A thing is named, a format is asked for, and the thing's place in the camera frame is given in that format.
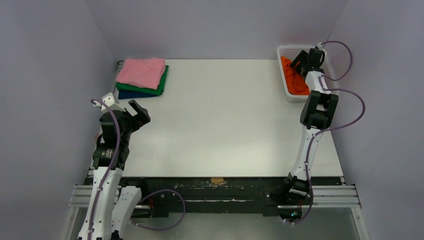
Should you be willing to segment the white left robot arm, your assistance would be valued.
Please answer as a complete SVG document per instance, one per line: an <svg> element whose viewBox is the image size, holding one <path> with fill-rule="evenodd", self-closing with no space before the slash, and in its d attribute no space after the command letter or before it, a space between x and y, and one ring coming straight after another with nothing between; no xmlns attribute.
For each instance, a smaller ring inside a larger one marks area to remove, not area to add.
<svg viewBox="0 0 424 240"><path fill-rule="evenodd" d="M128 103L135 115L111 97L94 101L102 111L101 133L92 155L93 184L79 240L122 240L136 204L149 199L148 189L141 185L120 186L131 135L151 121L148 111L135 100Z"/></svg>

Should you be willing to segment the orange t shirt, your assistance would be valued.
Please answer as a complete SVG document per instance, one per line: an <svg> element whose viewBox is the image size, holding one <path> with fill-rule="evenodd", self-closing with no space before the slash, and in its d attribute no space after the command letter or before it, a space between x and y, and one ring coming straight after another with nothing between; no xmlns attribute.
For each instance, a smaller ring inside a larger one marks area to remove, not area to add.
<svg viewBox="0 0 424 240"><path fill-rule="evenodd" d="M281 56L280 60L288 92L295 96L309 95L310 90L304 78L290 67L292 61L284 56Z"/></svg>

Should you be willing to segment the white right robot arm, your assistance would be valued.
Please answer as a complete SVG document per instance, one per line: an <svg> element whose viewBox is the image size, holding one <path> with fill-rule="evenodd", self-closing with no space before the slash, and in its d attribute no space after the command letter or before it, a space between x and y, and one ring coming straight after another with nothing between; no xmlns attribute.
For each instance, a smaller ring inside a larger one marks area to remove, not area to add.
<svg viewBox="0 0 424 240"><path fill-rule="evenodd" d="M289 102L304 101L300 114L302 135L296 160L283 180L282 185L267 193L267 198L292 204L305 199L312 192L311 172L313 161L322 134L330 128L339 101L338 95L328 90L321 78L326 52L322 47L286 45L277 48L277 56L291 60L289 70L299 74L307 85L308 96L289 92L287 77L283 73L284 90Z"/></svg>

